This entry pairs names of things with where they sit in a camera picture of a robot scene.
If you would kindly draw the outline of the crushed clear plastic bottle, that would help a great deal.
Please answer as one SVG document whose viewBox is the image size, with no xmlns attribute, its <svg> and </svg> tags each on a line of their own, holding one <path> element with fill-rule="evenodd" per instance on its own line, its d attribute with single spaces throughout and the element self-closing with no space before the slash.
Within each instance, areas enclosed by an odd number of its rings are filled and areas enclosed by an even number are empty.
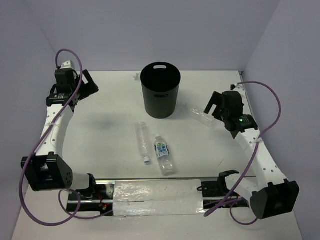
<svg viewBox="0 0 320 240">
<path fill-rule="evenodd" d="M 201 124 L 205 125 L 206 127 L 210 128 L 210 129 L 215 128 L 216 120 L 213 116 L 202 112 L 200 109 L 198 109 L 195 106 L 189 106 L 187 111 L 188 111 L 188 115 L 192 119 L 200 122 Z"/>
</svg>

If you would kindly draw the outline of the labelled bottle white cap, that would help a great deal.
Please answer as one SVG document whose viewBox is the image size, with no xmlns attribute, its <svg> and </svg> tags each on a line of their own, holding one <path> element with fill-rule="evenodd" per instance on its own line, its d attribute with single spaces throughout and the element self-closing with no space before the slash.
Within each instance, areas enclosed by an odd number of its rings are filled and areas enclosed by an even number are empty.
<svg viewBox="0 0 320 240">
<path fill-rule="evenodd" d="M 175 174 L 176 169 L 173 163 L 170 150 L 168 148 L 168 144 L 160 134 L 155 135 L 153 148 L 154 148 L 155 155 L 156 155 L 162 175 L 170 176 Z"/>
</svg>

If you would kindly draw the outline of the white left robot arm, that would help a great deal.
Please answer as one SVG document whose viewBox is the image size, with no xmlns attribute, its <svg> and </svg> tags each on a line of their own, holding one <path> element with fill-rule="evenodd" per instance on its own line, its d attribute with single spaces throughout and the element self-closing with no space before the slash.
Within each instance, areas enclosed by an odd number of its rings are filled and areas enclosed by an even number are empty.
<svg viewBox="0 0 320 240">
<path fill-rule="evenodd" d="M 74 189 L 86 199 L 98 194 L 98 186 L 90 173 L 74 173 L 63 159 L 63 145 L 67 128 L 79 101 L 98 92 L 99 88 L 87 70 L 80 77 L 72 67 L 55 71 L 56 84 L 46 98 L 47 118 L 43 128 L 51 131 L 30 158 L 25 176 L 35 192 Z"/>
</svg>

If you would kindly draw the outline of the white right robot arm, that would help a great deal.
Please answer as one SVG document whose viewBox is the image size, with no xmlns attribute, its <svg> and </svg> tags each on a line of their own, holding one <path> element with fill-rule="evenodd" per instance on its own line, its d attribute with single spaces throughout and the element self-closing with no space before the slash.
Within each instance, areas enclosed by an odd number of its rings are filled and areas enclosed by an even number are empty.
<svg viewBox="0 0 320 240">
<path fill-rule="evenodd" d="M 290 213 L 300 192 L 296 181 L 290 181 L 276 165 L 263 143 L 258 125 L 251 115 L 244 114 L 242 95 L 238 91 L 214 92 L 204 112 L 216 106 L 212 116 L 224 123 L 232 138 L 248 157 L 257 183 L 241 177 L 236 170 L 219 174 L 217 190 L 228 196 L 235 192 L 249 202 L 253 214 L 266 219 Z"/>
</svg>

